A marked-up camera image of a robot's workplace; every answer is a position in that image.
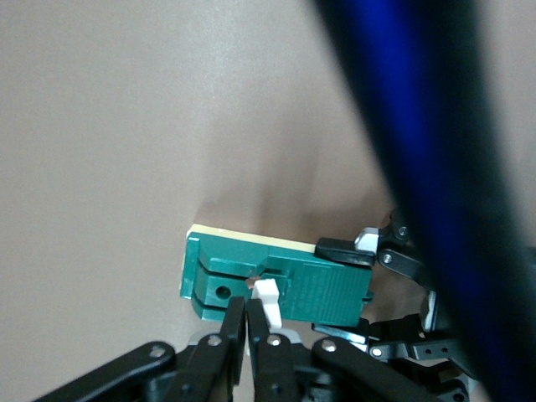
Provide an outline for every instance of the screw hole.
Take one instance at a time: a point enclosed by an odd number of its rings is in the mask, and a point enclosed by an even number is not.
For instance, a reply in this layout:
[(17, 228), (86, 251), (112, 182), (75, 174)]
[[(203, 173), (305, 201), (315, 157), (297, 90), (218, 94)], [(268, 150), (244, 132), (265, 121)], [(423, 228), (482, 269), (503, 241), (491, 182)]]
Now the screw hole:
[(216, 296), (222, 300), (229, 299), (231, 297), (231, 290), (227, 286), (220, 286), (216, 289)]
[(183, 384), (183, 386), (181, 387), (181, 394), (182, 395), (188, 395), (192, 392), (192, 385), (191, 384)]
[(279, 384), (272, 384), (271, 392), (273, 392), (275, 395), (279, 395), (281, 393), (281, 386)]

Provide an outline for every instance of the beige wall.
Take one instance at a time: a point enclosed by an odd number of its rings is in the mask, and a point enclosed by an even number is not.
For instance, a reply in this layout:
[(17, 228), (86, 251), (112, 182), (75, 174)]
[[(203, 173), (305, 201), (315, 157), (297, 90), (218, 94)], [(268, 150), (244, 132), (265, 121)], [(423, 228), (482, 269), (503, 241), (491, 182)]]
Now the beige wall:
[[(530, 0), (482, 10), (532, 240), (535, 15)], [(392, 207), (305, 1), (3, 1), (0, 55), (2, 401), (207, 327), (178, 297), (193, 222), (314, 242)], [(373, 288), (372, 319), (419, 306), (396, 276)]]

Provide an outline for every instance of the textured green surface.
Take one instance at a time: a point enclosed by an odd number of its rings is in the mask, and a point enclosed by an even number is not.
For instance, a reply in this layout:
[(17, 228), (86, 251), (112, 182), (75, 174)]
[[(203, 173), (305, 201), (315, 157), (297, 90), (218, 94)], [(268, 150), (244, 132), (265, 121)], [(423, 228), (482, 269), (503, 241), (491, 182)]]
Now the textured green surface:
[(251, 296), (247, 278), (273, 278), (283, 318), (354, 326), (368, 300), (371, 274), (368, 267), (321, 260), (306, 251), (192, 232), (181, 297), (192, 299), (201, 318), (219, 321), (231, 296)]

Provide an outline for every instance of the green plastic block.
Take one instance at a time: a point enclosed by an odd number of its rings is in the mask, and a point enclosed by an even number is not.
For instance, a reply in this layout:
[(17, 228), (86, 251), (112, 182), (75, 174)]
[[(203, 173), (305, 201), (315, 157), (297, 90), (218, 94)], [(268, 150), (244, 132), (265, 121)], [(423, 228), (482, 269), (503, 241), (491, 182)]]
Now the green plastic block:
[(314, 245), (194, 225), (188, 232), (181, 297), (205, 320), (221, 321), (232, 296), (251, 297), (246, 280), (275, 279), (281, 316), (351, 327), (358, 324), (372, 275), (314, 256)]

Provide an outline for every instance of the white plastic tab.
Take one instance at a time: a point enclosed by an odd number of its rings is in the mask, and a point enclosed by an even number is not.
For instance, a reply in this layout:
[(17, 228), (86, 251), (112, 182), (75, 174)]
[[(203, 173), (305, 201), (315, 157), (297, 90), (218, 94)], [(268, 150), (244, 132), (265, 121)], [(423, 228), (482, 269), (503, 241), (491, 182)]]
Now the white plastic tab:
[(378, 252), (379, 230), (378, 228), (365, 228), (354, 241), (355, 250)]
[(260, 299), (264, 307), (270, 328), (281, 328), (281, 311), (279, 310), (279, 289), (275, 279), (255, 281), (252, 299)]

